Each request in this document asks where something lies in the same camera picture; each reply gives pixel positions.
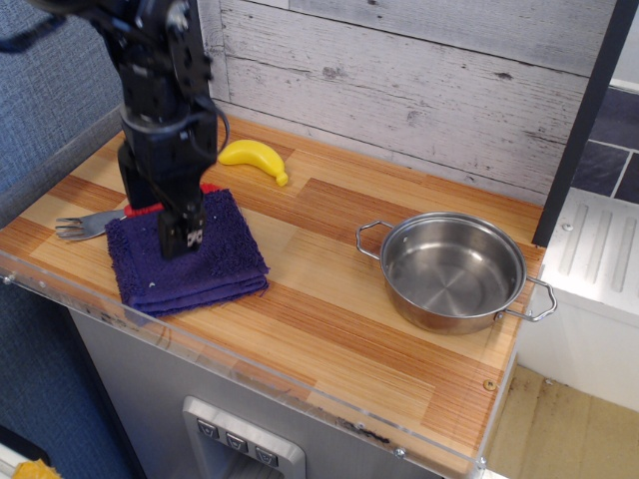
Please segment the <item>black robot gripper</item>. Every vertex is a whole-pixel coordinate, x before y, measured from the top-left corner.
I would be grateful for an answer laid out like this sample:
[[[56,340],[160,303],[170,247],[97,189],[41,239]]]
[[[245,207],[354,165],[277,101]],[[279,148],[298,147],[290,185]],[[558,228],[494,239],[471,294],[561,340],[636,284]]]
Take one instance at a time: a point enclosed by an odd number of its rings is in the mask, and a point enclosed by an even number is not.
[[[125,141],[118,158],[129,204],[135,210],[164,207],[158,216],[164,259],[198,250],[205,229],[200,181],[217,159],[217,109],[188,108],[165,123],[127,107],[120,113]]]

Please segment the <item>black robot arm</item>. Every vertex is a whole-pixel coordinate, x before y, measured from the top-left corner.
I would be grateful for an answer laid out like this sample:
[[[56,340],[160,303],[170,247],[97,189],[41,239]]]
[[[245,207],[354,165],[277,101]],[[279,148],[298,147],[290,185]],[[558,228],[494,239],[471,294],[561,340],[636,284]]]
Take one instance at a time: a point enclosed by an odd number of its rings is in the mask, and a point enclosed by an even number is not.
[[[37,1],[48,18],[2,40],[22,53],[69,16],[88,21],[104,39],[123,90],[122,180],[135,209],[162,205],[162,256],[199,249],[206,214],[200,181],[217,160],[218,124],[226,117],[209,93],[212,60],[194,1]]]

